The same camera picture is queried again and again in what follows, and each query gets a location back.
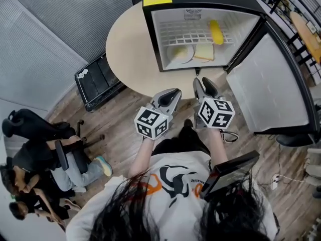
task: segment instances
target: black hair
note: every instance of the black hair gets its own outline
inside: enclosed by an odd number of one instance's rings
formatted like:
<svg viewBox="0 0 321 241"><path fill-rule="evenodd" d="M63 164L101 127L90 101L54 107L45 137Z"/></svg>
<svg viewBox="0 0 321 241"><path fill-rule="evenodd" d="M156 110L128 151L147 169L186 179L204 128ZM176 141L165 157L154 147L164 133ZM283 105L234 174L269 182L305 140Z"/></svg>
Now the black hair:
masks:
<svg viewBox="0 0 321 241"><path fill-rule="evenodd" d="M19 190L15 186L16 173L13 168L9 167L8 165L1 165L0 173L2 183L4 184L6 190L12 195L18 195Z"/></svg>
<svg viewBox="0 0 321 241"><path fill-rule="evenodd" d="M145 174L120 184L97 216L89 241L159 240L159 230L145 209ZM215 192L195 225L199 240L229 237L268 241L261 233L264 209L253 189L251 175Z"/></svg>
<svg viewBox="0 0 321 241"><path fill-rule="evenodd" d="M24 220L25 216L21 214L18 203L12 202L9 204L9 209L12 212L12 215L18 220Z"/></svg>
<svg viewBox="0 0 321 241"><path fill-rule="evenodd" d="M97 216L89 241L159 240L158 228L145 212L145 173L121 183Z"/></svg>

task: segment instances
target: black storage crate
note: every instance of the black storage crate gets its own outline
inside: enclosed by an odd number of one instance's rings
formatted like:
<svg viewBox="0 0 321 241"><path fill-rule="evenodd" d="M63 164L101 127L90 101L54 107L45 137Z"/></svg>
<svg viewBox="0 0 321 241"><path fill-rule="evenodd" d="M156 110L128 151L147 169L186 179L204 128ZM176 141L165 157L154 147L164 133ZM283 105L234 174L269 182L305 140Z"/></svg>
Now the black storage crate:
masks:
<svg viewBox="0 0 321 241"><path fill-rule="evenodd" d="M85 69L88 70L87 74L79 78ZM126 88L111 71L106 54L78 71L75 74L75 81L89 112L98 109Z"/></svg>

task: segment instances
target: open fridge door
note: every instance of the open fridge door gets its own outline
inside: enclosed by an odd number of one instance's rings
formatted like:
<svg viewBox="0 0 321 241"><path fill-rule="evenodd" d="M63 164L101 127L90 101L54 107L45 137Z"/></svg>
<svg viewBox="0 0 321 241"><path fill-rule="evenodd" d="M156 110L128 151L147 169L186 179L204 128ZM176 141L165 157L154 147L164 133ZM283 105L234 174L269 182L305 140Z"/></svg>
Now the open fridge door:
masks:
<svg viewBox="0 0 321 241"><path fill-rule="evenodd" d="M269 26L227 76L246 123L256 134L311 133L318 129L310 91L289 48Z"/></svg>

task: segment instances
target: white t-shirt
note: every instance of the white t-shirt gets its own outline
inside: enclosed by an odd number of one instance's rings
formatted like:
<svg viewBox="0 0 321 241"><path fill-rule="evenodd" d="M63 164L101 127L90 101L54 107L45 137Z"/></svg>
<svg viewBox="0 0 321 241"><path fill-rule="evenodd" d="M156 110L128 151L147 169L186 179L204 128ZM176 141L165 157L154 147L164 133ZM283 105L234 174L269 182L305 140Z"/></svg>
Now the white t-shirt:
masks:
<svg viewBox="0 0 321 241"><path fill-rule="evenodd" d="M195 227L206 204L206 201L199 198L199 193L210 174L209 160L209 155L200 151L151 157L146 205L159 228L161 240L198 240ZM96 216L124 180L123 176L111 178L105 184L105 189L87 202L67 226L67 241L89 239ZM272 208L265 196L262 196L265 207L262 229L274 240L277 227Z"/></svg>

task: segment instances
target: fridge shelf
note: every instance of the fridge shelf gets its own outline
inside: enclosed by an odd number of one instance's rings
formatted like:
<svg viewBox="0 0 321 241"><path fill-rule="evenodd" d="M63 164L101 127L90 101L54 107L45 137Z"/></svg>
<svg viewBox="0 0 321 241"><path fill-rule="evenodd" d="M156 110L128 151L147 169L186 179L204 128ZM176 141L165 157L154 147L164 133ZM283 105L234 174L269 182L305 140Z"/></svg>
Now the fridge shelf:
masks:
<svg viewBox="0 0 321 241"><path fill-rule="evenodd" d="M224 44L233 44L228 28L218 21L224 38ZM208 21L161 22L159 36L163 46L213 44Z"/></svg>

